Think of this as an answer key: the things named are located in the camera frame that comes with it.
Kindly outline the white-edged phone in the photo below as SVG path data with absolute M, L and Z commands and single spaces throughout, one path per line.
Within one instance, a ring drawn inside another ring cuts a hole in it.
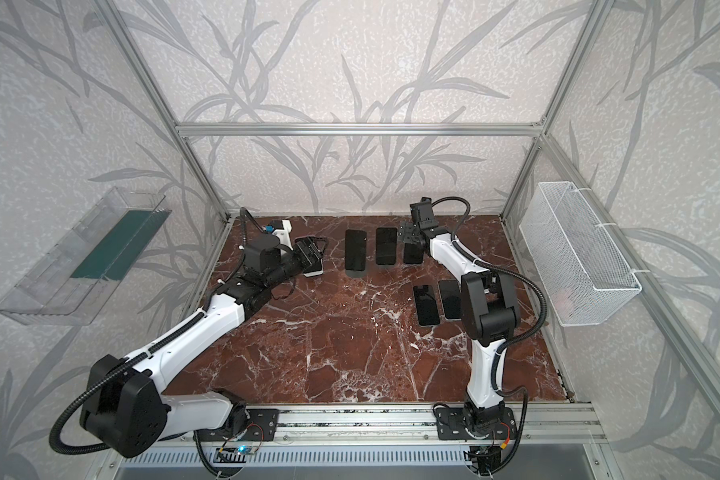
M 460 283 L 457 280 L 440 280 L 438 282 L 443 314 L 448 321 L 461 319 Z

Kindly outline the black phone front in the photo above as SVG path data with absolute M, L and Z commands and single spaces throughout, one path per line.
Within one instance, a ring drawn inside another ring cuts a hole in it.
M 418 325 L 421 327 L 439 325 L 440 314 L 433 287 L 431 285 L 414 285 L 413 297 Z

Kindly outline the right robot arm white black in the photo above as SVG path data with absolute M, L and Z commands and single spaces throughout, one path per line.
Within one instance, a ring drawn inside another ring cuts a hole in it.
M 472 341 L 465 406 L 485 413 L 504 404 L 506 343 L 518 324 L 514 279 L 490 267 L 453 230 L 440 224 L 435 205 L 428 197 L 410 205 L 411 220 L 403 226 L 403 241 L 422 248 L 459 283 L 460 320 Z

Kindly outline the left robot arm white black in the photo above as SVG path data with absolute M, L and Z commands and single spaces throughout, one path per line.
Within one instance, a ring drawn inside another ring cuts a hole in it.
M 294 284 L 298 275 L 321 274 L 327 245 L 324 237 L 292 240 L 284 230 L 249 241 L 236 269 L 187 319 L 125 357 L 106 355 L 91 367 L 85 392 L 52 427 L 52 449 L 70 455 L 113 449 L 132 458 L 188 432 L 216 431 L 227 438 L 243 434 L 250 417 L 238 395 L 165 391 L 216 340 L 273 300 L 278 286 Z

